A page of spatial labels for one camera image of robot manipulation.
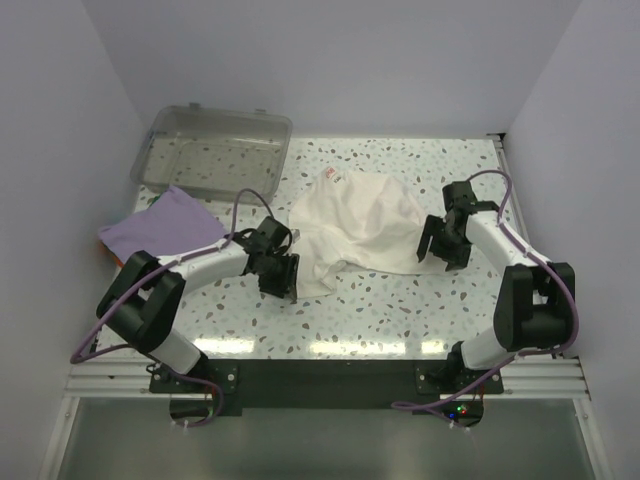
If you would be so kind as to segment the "white Coca-Cola t-shirt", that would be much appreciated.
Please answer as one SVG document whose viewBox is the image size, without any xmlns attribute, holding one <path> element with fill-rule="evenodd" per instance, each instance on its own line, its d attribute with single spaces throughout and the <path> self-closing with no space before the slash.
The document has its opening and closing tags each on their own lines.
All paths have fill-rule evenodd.
<svg viewBox="0 0 640 480">
<path fill-rule="evenodd" d="M 438 263 L 417 257 L 425 220 L 423 207 L 394 177 L 328 168 L 289 213 L 289 228 L 299 233 L 292 245 L 300 257 L 297 296 L 335 293 L 337 274 L 347 266 L 399 275 L 437 272 Z"/>
</svg>

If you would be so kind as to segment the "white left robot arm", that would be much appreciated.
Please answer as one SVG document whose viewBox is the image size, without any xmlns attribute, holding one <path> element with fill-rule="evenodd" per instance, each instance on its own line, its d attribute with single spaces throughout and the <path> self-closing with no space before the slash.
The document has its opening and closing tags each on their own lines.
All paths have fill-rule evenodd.
<svg viewBox="0 0 640 480">
<path fill-rule="evenodd" d="M 208 357 L 174 327 L 183 297 L 219 280 L 254 275 L 261 293 L 294 299 L 299 256 L 289 251 L 292 244 L 291 230 L 268 216 L 256 228 L 189 252 L 159 257 L 136 252 L 96 314 L 138 353 L 179 375 L 209 380 Z"/>
</svg>

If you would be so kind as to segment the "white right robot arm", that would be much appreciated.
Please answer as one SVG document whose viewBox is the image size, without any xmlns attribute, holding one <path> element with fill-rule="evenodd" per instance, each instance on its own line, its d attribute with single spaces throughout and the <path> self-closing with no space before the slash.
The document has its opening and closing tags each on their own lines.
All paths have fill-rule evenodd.
<svg viewBox="0 0 640 480">
<path fill-rule="evenodd" d="M 490 370 L 517 356 L 568 348 L 579 327 L 573 268 L 540 255 L 503 220 L 505 205 L 479 200 L 469 180 L 452 182 L 442 193 L 445 215 L 427 217 L 417 259 L 432 255 L 457 271 L 476 248 L 501 275 L 492 326 L 456 343 L 445 373 Z"/>
</svg>

